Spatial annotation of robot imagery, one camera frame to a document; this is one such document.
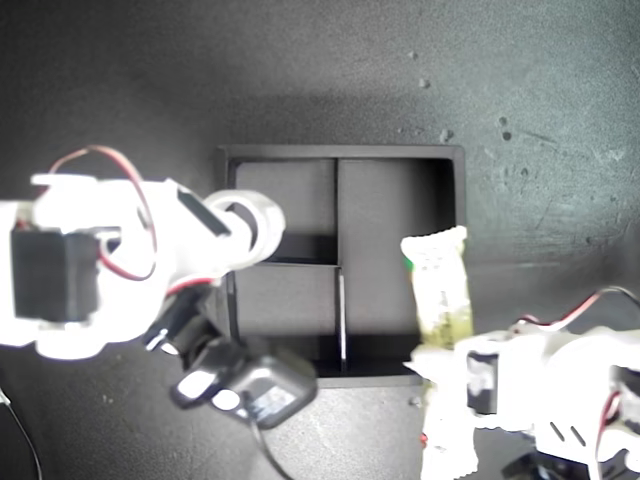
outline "black cable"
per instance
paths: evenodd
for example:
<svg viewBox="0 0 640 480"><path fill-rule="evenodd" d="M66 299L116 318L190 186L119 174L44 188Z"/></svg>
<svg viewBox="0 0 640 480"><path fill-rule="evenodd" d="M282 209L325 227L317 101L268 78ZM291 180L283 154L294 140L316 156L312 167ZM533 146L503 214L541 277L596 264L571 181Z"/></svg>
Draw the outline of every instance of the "black cable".
<svg viewBox="0 0 640 480"><path fill-rule="evenodd" d="M258 419L255 417L255 415L249 408L249 399L247 394L244 395L243 403L244 403L244 409L247 412L247 417L249 418L249 426L251 427L251 433L253 434L253 438L256 441L258 449L260 450L260 452L262 452L262 455L264 455L264 458L267 459L267 461L271 464L273 469L276 472L278 472L280 476L284 478L284 480L294 480L293 477L289 475L284 468L282 468L282 465L280 465L280 463L275 459L275 457L271 453L271 450L267 445L267 441L264 438L264 434L260 429L260 426L258 425Z"/></svg>
<svg viewBox="0 0 640 480"><path fill-rule="evenodd" d="M20 418L18 418L18 415L16 415L16 412L13 410L13 407L8 403L5 403L5 406L9 409L9 413L13 417L13 420L16 422L16 425L18 425L18 428L20 429L22 436L27 441L27 444L29 445L29 449L31 450L31 455L33 456L33 461L36 464L36 471L38 472L38 480L42 480L43 477L42 477L42 466L40 465L40 457L38 457L38 452L36 451L36 448L34 447L33 442L31 441L31 437L29 437L29 434L27 433L25 428L22 426L22 422L20 421Z"/></svg>

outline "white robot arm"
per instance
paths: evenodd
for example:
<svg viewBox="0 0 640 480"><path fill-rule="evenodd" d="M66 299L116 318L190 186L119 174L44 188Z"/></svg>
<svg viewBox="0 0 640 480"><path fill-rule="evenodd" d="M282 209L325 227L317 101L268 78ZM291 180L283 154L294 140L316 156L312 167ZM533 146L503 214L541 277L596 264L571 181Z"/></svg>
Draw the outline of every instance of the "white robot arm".
<svg viewBox="0 0 640 480"><path fill-rule="evenodd" d="M592 480L601 478L599 463L621 450L627 468L640 473L640 330L565 329L608 291L640 304L609 287L557 322L527 316L507 331L462 340L453 351L417 349L410 366L435 384L427 448L473 471L474 428L502 428L533 437L539 452L586 464ZM439 475L457 476L450 469Z"/></svg>
<svg viewBox="0 0 640 480"><path fill-rule="evenodd" d="M128 179L57 173L90 152ZM285 228L280 207L260 193L219 191L201 201L172 180L142 181L103 146L60 159L32 183L45 190L35 201L0 202L0 344L35 342L52 358L86 358L138 337L168 291L266 259ZM234 204L253 216L255 232L228 210Z"/></svg>

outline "black surface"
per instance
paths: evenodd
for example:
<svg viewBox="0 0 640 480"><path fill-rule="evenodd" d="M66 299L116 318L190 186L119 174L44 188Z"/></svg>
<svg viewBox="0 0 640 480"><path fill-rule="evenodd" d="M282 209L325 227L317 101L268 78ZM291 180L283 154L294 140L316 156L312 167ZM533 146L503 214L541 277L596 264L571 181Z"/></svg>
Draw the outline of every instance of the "black surface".
<svg viewBox="0 0 640 480"><path fill-rule="evenodd" d="M635 0L11 3L0 16L4 198L88 143L205 195L216 145L433 144L450 130L467 153L478 330L522 312L552 318L604 283L637 290ZM637 317L610 298L576 328L595 323ZM134 344L76 363L3 348L0 384L48 479L277 478L242 426L172 406L170 360ZM417 392L321 391L269 441L301 480L415 479ZM2 478L29 478L6 417ZM500 478L526 447L497 431L476 438L475 478Z"/></svg>

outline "food wrapper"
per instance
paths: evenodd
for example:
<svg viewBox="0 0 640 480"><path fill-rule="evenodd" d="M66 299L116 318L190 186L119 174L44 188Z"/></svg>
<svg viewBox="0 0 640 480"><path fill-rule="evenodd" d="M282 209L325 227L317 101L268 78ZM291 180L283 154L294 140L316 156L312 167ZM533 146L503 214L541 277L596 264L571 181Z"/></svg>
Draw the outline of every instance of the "food wrapper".
<svg viewBox="0 0 640 480"><path fill-rule="evenodd" d="M411 272L422 343L452 349L473 334L467 272L462 261L465 227L407 237L400 248Z"/></svg>
<svg viewBox="0 0 640 480"><path fill-rule="evenodd" d="M407 367L431 380L424 391L427 444L422 479L454 480L478 468L474 423L466 391L455 374L453 347L473 334L467 274L462 259L465 227L402 240L411 273L422 343Z"/></svg>

